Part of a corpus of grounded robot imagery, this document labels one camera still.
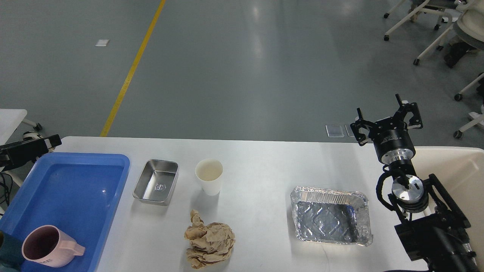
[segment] black cable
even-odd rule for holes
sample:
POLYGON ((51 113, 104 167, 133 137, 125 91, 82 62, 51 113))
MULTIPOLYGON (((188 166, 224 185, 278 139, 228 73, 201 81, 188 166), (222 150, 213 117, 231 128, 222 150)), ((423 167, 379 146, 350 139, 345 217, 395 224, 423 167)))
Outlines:
POLYGON ((385 201, 385 199, 383 199, 383 195, 382 195, 382 190, 383 190, 383 182, 385 181, 385 179, 387 179, 388 177, 390 177, 392 175, 392 172, 391 171, 387 171, 387 172, 383 172, 383 174, 380 176, 380 178, 378 178, 378 182, 377 182, 377 198, 378 200, 389 210, 391 211, 394 211, 395 208, 393 207, 392 204, 388 203, 387 201, 385 201))
POLYGON ((0 182, 0 186, 3 187, 3 198, 5 198, 1 203, 3 202, 6 202, 7 203, 7 207, 10 205, 10 193, 12 192, 12 187, 14 185, 14 179, 12 178, 11 175, 7 174, 7 173, 0 173, 0 176, 1 176, 1 179, 2 179, 2 182, 0 182), (5 180, 5 176, 9 176, 10 179, 11 179, 11 183, 10 183, 10 189, 8 188, 8 185, 7 185, 7 181, 5 180))

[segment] aluminum foil tray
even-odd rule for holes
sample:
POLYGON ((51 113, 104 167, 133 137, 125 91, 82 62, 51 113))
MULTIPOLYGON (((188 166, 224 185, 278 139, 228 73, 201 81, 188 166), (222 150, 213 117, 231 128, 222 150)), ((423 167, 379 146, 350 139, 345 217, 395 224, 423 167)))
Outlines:
POLYGON ((364 246, 373 241, 362 193, 298 186, 291 193, 291 206, 301 241, 364 246))

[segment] white table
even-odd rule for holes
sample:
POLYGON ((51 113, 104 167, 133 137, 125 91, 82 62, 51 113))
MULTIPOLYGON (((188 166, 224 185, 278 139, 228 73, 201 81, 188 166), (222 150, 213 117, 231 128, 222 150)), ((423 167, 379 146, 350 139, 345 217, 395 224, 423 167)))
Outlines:
POLYGON ((0 108, 0 145, 7 142, 26 116, 27 111, 24 109, 0 108))
MULTIPOLYGON (((417 156, 425 158, 436 150, 419 148, 417 156)), ((130 159, 127 182, 97 271, 194 271, 185 259, 189 244, 183 239, 191 209, 198 210, 206 223, 229 224, 236 235, 231 258, 204 268, 204 272, 426 270, 423 260, 410 261, 393 228, 399 224, 396 214, 376 198, 382 165, 371 144, 70 136, 56 151, 122 153, 130 159), (196 182, 195 166, 205 158, 217 158, 224 166, 218 196, 205 195, 196 182), (168 207, 144 204, 132 196, 149 159, 179 164, 168 207), (297 240, 289 199, 297 185, 366 194, 373 244, 297 240)), ((432 166, 434 162, 422 159, 420 163, 432 166)))

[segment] chair leg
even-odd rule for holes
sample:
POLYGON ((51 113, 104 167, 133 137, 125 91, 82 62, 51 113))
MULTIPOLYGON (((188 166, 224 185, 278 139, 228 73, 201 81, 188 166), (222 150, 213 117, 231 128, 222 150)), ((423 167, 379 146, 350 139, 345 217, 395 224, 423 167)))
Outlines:
POLYGON ((36 123, 36 122, 34 122, 34 121, 30 121, 29 119, 24 118, 24 119, 22 120, 22 123, 25 123, 25 124, 27 124, 27 125, 31 126, 31 127, 32 127, 32 128, 35 130, 35 131, 40 131, 40 130, 42 130, 42 125, 41 125, 41 124, 36 123))
POLYGON ((417 12, 419 12, 422 8, 424 8, 428 3, 430 2, 430 0, 425 0, 421 5, 419 5, 418 7, 416 7, 412 12, 410 12, 409 14, 407 14, 407 16, 403 17, 403 19, 400 20, 400 22, 398 22, 397 24, 395 24, 392 28, 390 28, 386 33, 385 33, 385 37, 384 37, 384 40, 385 41, 388 41, 389 37, 390 37, 390 34, 395 31, 395 29, 399 28, 403 23, 405 23, 406 21, 408 21, 410 19, 410 17, 412 17, 414 14, 416 14, 417 12))
POLYGON ((476 119, 470 121, 469 123, 461 126, 459 128, 459 131, 464 132, 464 131, 468 130, 469 128, 477 125, 480 121, 484 121, 484 114, 481 114, 478 118, 476 118, 476 119))
POLYGON ((440 24, 442 23, 442 15, 439 16, 437 19, 437 24, 434 26, 434 30, 438 30, 440 28, 440 24))
POLYGON ((390 15, 392 12, 394 12, 399 6, 401 6, 406 0, 400 0, 397 5, 395 5, 393 8, 391 8, 385 15, 383 16, 385 19, 388 18, 388 15, 390 15))
POLYGON ((413 64, 419 65, 420 59, 423 58, 437 43, 439 43, 441 40, 444 40, 445 37, 447 36, 447 33, 452 29, 452 25, 449 26, 442 34, 435 40, 433 43, 431 43, 414 61, 413 64))
POLYGON ((473 80, 472 82, 470 82, 467 86, 465 86, 462 90, 460 90, 460 92, 458 92, 454 99, 457 100, 457 101, 460 101, 462 100, 462 94, 466 91, 468 91, 470 88, 472 88, 472 86, 474 84, 476 84, 479 80, 483 79, 484 78, 484 73, 481 73, 475 80, 473 80))

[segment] chair wheel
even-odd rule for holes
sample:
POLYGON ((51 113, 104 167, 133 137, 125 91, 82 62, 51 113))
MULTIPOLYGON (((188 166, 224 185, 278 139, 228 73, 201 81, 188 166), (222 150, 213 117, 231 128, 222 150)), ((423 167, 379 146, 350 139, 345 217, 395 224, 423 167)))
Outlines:
POLYGON ((33 127, 33 129, 34 129, 35 131, 41 131, 41 130, 42 130, 42 125, 41 125, 41 124, 39 124, 39 123, 37 123, 37 125, 36 125, 36 126, 34 126, 34 127, 33 127))
POLYGON ((454 100, 456 100, 456 101, 461 101, 461 100, 462 100, 462 97, 463 97, 463 96, 462 96, 461 94, 459 94, 459 93, 458 93, 458 94, 454 95, 454 100))
POLYGON ((462 132, 460 130, 454 132, 454 138, 460 139, 462 137, 462 132))

